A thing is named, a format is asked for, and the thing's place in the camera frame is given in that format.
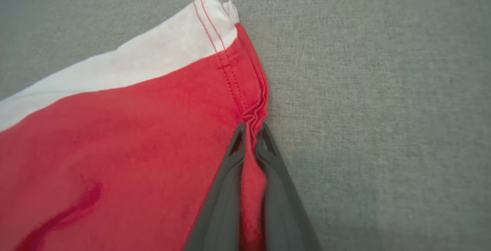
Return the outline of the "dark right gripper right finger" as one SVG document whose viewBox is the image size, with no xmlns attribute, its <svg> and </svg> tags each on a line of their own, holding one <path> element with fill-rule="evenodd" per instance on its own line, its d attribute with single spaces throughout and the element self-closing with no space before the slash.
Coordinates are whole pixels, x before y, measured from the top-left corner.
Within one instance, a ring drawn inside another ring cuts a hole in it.
<svg viewBox="0 0 491 251">
<path fill-rule="evenodd" d="M 255 151 L 267 178 L 264 195 L 266 249 L 321 251 L 313 225 L 266 123 L 258 133 Z"/>
</svg>

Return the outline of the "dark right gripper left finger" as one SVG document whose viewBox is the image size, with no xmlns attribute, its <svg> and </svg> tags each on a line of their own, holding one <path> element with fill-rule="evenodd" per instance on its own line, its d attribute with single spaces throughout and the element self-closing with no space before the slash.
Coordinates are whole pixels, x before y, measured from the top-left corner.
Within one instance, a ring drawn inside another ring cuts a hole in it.
<svg viewBox="0 0 491 251">
<path fill-rule="evenodd" d="M 184 251 L 240 249 L 241 172 L 246 154 L 245 124 L 233 135 L 184 245 Z"/>
</svg>

